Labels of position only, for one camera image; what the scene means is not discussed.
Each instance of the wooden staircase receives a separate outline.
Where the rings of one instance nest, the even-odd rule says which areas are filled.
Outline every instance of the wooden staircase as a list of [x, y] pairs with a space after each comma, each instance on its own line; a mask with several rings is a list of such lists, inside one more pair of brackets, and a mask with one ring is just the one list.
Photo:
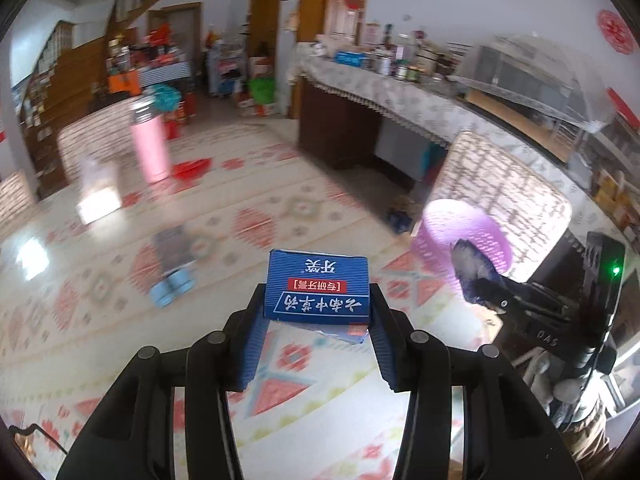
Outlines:
[[109, 42], [158, 1], [115, 0], [105, 35], [76, 48], [72, 48], [74, 24], [56, 24], [36, 62], [18, 115], [42, 198], [66, 186], [58, 133], [88, 115], [95, 95], [106, 88]]

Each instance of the pink thermos bottle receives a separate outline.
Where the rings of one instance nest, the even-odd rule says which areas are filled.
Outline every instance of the pink thermos bottle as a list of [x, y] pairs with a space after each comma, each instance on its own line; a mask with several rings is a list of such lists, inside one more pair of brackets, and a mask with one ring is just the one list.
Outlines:
[[171, 174], [164, 123], [152, 96], [142, 96], [131, 105], [131, 109], [131, 135], [138, 162], [145, 180], [152, 184]]

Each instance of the mesh food cover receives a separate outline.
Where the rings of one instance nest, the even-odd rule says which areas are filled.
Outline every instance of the mesh food cover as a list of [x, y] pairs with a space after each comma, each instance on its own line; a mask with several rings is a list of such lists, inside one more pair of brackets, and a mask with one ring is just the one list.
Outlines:
[[476, 44], [452, 79], [589, 133], [615, 117], [596, 63], [586, 54], [535, 36], [494, 36]]

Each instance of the purple plastic basket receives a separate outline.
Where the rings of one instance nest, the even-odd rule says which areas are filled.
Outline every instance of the purple plastic basket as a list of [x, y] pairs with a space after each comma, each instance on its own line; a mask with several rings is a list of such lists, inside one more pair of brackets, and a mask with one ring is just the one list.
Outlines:
[[511, 246], [500, 226], [482, 210], [460, 200], [429, 202], [422, 212], [412, 245], [429, 268], [458, 285], [451, 263], [451, 248], [460, 238], [471, 241], [480, 249], [499, 274], [511, 268]]

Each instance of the black cable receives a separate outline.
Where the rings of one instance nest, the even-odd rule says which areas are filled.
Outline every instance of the black cable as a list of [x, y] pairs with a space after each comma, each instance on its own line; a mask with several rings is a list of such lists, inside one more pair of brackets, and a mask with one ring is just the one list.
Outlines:
[[28, 428], [25, 428], [24, 430], [21, 430], [17, 426], [9, 426], [9, 433], [11, 433], [11, 436], [14, 437], [14, 438], [15, 438], [16, 434], [19, 434], [21, 436], [29, 436], [30, 434], [32, 434], [36, 430], [38, 430], [40, 433], [42, 433], [44, 436], [46, 436], [50, 441], [52, 441], [56, 446], [58, 446], [58, 449], [60, 451], [62, 451], [66, 455], [66, 449], [63, 448], [62, 446], [60, 446], [60, 443], [55, 438], [53, 438], [49, 433], [44, 431], [37, 424], [31, 424]]

